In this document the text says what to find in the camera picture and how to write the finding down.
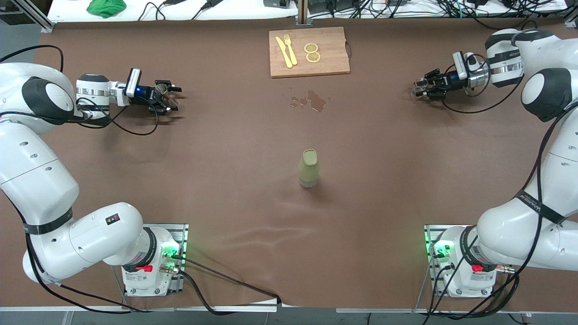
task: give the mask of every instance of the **cutting board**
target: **cutting board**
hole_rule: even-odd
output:
[[[284,34],[289,34],[291,47],[297,58],[297,65],[294,65],[291,69],[287,68],[283,52],[275,40],[276,36],[284,40]],[[318,45],[318,53],[321,56],[319,62],[311,63],[307,61],[307,53],[304,47],[308,43]],[[271,78],[342,75],[350,72],[349,59],[345,50],[345,32],[343,27],[270,31],[269,56]]]

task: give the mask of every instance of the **brown table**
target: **brown table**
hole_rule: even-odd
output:
[[[269,77],[268,32],[294,28],[294,19],[58,24],[43,34],[40,43],[63,49],[71,80],[82,73],[124,80],[139,67],[143,84],[170,79],[186,96],[150,136],[65,125],[43,137],[79,182],[76,216],[125,201],[145,222],[189,223],[190,257],[274,291],[286,304],[414,307],[427,266],[424,224],[475,223],[509,200],[530,172],[547,124],[521,107],[519,90],[473,116],[411,98],[412,81],[445,69],[452,52],[485,53],[491,31],[474,21],[316,21],[336,25],[345,27],[353,50],[351,74],[279,80]],[[576,35],[560,21],[540,27]],[[36,61],[56,66],[49,51],[40,50]],[[289,106],[308,90],[331,99],[321,113]],[[489,87],[476,99],[453,94],[449,102],[483,107],[508,91]],[[134,107],[119,122],[142,132],[154,117]],[[308,148],[320,155],[321,179],[304,190],[297,163]],[[25,278],[21,225],[4,196],[0,203],[2,305],[64,305]],[[192,274],[213,305],[267,299]],[[119,298],[104,263],[65,283]],[[576,312],[577,288],[574,273],[528,269],[507,309]],[[199,305],[188,285],[178,296],[131,302]],[[448,298],[440,308],[473,303]]]

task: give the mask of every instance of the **white table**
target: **white table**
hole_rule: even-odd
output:
[[[48,18],[55,22],[94,22],[94,21],[136,21],[142,14],[145,4],[148,0],[124,0],[127,8],[117,15],[104,19],[86,12],[86,8],[91,0],[53,0],[52,7]],[[160,5],[164,0],[151,0],[152,3]],[[392,0],[391,7],[394,6],[395,0]],[[465,6],[471,6],[470,3],[461,3]],[[167,20],[189,20],[206,0],[185,0],[182,3],[172,6],[162,7],[161,11]],[[386,7],[385,0],[374,1],[374,9],[382,10]],[[537,8],[540,12],[551,12],[555,10],[566,9],[567,5],[564,0],[555,0],[554,2]],[[391,14],[393,8],[384,11]],[[484,6],[480,6],[477,14],[484,17],[488,14],[500,14],[507,12],[508,8],[504,7],[498,0],[489,0]],[[148,6],[142,20],[155,20],[155,8]],[[353,10],[344,13],[336,13],[337,18],[348,18]],[[272,19],[283,18],[297,15],[297,8],[291,1],[289,9],[269,8],[263,5],[262,0],[223,0],[214,8],[208,9],[201,13],[197,20],[233,20],[233,19]],[[329,18],[331,15],[311,15],[315,19]],[[443,17],[444,13],[436,0],[411,0],[405,6],[400,6],[395,13],[395,17]],[[369,10],[364,10],[362,18],[373,18]]]

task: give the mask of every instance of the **bottle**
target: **bottle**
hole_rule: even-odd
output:
[[[317,152],[314,149],[307,149],[303,152],[301,161],[299,162],[299,184],[306,189],[309,189],[319,179],[319,160]]]

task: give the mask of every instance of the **knife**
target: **knife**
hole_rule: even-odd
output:
[[[287,64],[287,67],[291,69],[293,67],[293,64],[291,63],[291,60],[289,60],[289,57],[285,52],[285,49],[287,48],[285,46],[285,43],[283,43],[283,41],[278,36],[276,36],[275,39],[277,40],[277,43],[279,43],[279,47],[281,47],[281,52],[283,52],[283,57],[285,58],[285,64]]]

